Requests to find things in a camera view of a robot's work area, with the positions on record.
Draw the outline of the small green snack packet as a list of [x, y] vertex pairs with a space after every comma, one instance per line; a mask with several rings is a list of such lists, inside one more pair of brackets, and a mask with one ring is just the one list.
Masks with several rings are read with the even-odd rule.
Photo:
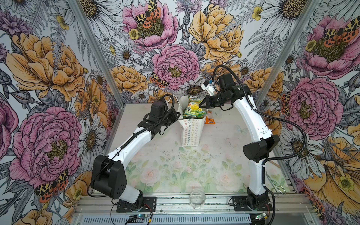
[[203, 101], [203, 97], [189, 96], [188, 105], [183, 111], [184, 119], [203, 119], [207, 112], [199, 105]]

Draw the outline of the orange snack packet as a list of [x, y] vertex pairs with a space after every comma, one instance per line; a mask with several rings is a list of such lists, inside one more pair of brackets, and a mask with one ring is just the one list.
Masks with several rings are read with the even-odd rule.
[[207, 112], [207, 115], [206, 115], [206, 118], [205, 118], [205, 124], [208, 124], [208, 125], [215, 125], [216, 124], [215, 120], [213, 118], [211, 110], [208, 110], [208, 112]]

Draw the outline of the white printed paper bag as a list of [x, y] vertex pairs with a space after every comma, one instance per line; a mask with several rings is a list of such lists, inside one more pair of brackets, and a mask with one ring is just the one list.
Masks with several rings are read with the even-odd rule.
[[[191, 100], [196, 101], [196, 111], [200, 111], [200, 116], [185, 115], [185, 112], [189, 108]], [[181, 125], [181, 145], [182, 147], [196, 147], [200, 143], [202, 130], [205, 124], [205, 118], [207, 116], [207, 110], [199, 108], [198, 105], [202, 102], [201, 97], [189, 97], [182, 96], [178, 99], [178, 110], [180, 117], [178, 122]]]

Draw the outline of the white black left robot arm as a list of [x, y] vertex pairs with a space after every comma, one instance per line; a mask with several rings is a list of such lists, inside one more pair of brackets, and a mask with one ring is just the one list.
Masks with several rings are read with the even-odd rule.
[[[168, 106], [165, 97], [172, 101]], [[132, 135], [106, 156], [99, 155], [93, 163], [90, 187], [106, 197], [119, 199], [130, 204], [142, 204], [142, 191], [131, 186], [126, 177], [126, 168], [133, 157], [162, 129], [177, 122], [180, 113], [174, 108], [174, 98], [166, 94], [151, 105]]]

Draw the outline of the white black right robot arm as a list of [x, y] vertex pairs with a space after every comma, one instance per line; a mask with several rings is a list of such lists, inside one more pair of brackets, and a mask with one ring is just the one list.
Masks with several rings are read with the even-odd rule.
[[236, 108], [242, 116], [250, 132], [251, 142], [243, 146], [243, 152], [249, 160], [250, 183], [247, 189], [247, 206], [257, 210], [268, 203], [269, 192], [265, 188], [265, 165], [263, 162], [269, 157], [270, 152], [279, 142], [279, 136], [274, 135], [256, 112], [252, 92], [245, 84], [237, 85], [231, 74], [218, 78], [219, 91], [215, 90], [215, 83], [211, 80], [201, 85], [208, 95], [199, 104], [200, 108], [222, 108], [230, 103], [231, 108]]

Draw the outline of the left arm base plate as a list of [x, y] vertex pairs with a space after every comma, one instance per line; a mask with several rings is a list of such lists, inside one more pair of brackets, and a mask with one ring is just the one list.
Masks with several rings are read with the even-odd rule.
[[138, 213], [138, 212], [155, 212], [157, 206], [156, 197], [141, 197], [135, 203], [129, 203], [119, 200], [117, 213]]

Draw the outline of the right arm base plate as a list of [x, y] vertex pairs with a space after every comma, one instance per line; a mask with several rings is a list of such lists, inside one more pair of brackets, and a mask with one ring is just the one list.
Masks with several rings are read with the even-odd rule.
[[273, 209], [269, 198], [264, 202], [256, 202], [249, 196], [232, 196], [228, 204], [233, 207], [235, 212], [269, 212]]

